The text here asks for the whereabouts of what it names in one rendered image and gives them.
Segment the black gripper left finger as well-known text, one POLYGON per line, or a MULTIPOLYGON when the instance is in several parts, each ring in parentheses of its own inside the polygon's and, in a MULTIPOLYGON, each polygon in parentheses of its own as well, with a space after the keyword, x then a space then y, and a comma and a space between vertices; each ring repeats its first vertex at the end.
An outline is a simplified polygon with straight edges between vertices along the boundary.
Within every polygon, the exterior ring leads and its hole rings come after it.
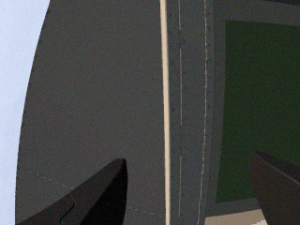
POLYGON ((123 225, 127 198, 127 161, 114 158, 64 198, 16 225, 123 225))

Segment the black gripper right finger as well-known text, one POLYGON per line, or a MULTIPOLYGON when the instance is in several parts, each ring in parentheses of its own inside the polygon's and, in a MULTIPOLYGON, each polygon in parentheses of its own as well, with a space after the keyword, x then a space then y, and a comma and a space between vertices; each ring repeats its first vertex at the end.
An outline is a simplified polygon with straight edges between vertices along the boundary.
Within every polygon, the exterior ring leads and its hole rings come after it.
POLYGON ((251 151, 248 172, 266 224, 300 225, 299 166, 259 150, 251 151))

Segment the dark grey wall panel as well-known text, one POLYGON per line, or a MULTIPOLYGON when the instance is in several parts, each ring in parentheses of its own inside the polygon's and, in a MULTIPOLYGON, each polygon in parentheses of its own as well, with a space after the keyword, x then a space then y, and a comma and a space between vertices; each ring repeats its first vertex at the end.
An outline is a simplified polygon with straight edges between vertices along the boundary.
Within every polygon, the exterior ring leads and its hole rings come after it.
POLYGON ((114 158, 123 225, 166 225, 160 0, 50 0, 26 87, 15 225, 114 158))

